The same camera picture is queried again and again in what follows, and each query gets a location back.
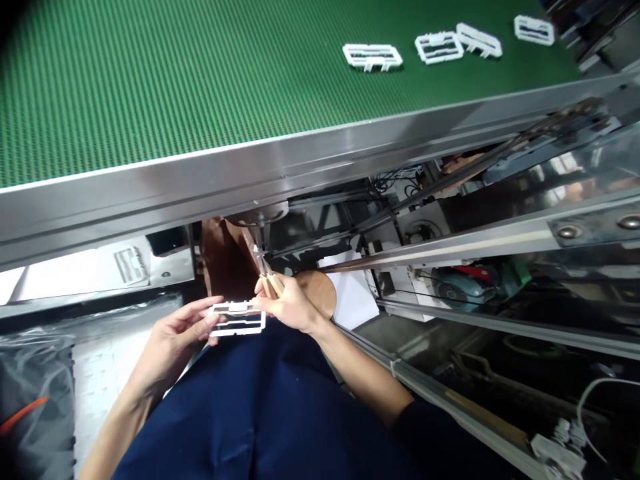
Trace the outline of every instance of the person's right hand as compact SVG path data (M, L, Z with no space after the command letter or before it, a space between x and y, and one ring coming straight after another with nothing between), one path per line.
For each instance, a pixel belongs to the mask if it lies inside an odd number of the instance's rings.
M303 333L312 333L314 328L329 321L313 306L294 278L281 273L275 275L284 287L282 297L277 300L267 298L262 279L258 279L254 289L256 297L251 300L255 308L273 315L285 325Z

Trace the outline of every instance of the person's left hand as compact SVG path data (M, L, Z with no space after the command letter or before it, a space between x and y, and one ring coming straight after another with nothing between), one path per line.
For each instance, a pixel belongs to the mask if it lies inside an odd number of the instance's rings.
M138 399L160 400L186 368L192 344L209 339L209 345L216 346L218 337L209 334L224 317L207 313L210 306L223 301L222 296L208 297L158 320L127 382L129 393Z

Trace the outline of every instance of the metal rail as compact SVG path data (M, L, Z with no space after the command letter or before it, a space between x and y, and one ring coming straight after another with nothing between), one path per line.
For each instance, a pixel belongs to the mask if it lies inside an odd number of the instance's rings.
M450 414L462 428L478 438L498 455L510 462L529 478L546 480L544 465L539 463L528 452L496 433L490 426L446 396L446 387L424 373L416 370L403 360L390 356L384 350L364 340L357 334L340 327L347 338L352 340L362 351L384 366L420 398L442 408Z
M470 313L458 310L429 307L416 303L406 303L395 300L377 300L381 307L393 307L432 315L444 320L466 323L474 327L497 330L514 335L522 335L552 343L560 343L570 347L593 350L618 357L640 360L640 338L624 335L614 335L598 331L557 327L514 319L504 319L493 315Z
M591 239L590 245L628 241L640 238L640 230L625 230L617 226L614 218L622 217L626 212L634 213L640 209L640 188L610 193L585 201L571 203L562 207L543 210L530 215L522 215L506 221L492 223L485 227L468 232L450 235L434 240L428 240L404 247L374 253L368 257L337 263L320 269L325 273L382 269L398 265L421 265L458 261L462 259L476 259L497 255L516 255L520 253L539 252L566 248L563 245L570 239L563 238L563 229L576 224L577 217L585 215L602 215L610 217L611 227L619 229L620 238L615 234L608 237L600 230L601 223L596 225L595 231L588 231L588 227L579 226L583 231L576 239Z

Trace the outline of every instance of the navy blue shirt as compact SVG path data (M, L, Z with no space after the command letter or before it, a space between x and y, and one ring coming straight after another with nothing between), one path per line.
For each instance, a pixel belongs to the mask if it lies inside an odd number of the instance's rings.
M114 478L462 478L511 469L444 411L414 401L386 428L337 384L308 335L268 320L222 338L149 416Z

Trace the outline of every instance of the orange cable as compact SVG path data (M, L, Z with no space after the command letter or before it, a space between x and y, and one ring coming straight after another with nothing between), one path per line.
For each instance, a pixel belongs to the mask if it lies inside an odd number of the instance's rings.
M26 407L24 407L22 410L18 411L18 413L14 414L14 416L10 417L9 420L7 420L6 422L4 422L2 424L2 426L0 426L0 436L6 435L10 432L10 430L13 428L13 426L18 423L18 420L20 420L22 417L24 417L26 414L28 414L31 410L34 410L35 408L39 407L40 405L46 403L49 400L49 396L45 396L42 398L38 398L38 400L31 402L30 404L28 404Z

